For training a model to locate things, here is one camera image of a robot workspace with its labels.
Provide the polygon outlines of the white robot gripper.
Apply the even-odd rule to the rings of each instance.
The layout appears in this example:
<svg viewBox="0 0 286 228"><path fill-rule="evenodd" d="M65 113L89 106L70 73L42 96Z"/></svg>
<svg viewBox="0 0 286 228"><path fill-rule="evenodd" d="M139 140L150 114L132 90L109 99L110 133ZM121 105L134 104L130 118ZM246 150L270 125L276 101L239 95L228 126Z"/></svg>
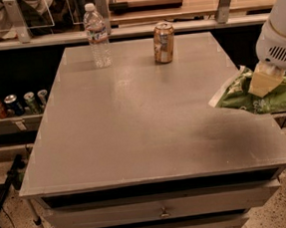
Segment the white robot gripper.
<svg viewBox="0 0 286 228"><path fill-rule="evenodd" d="M275 90L286 70L286 0L276 0L264 22L256 49L259 63L249 85L249 93L260 98Z"/></svg>

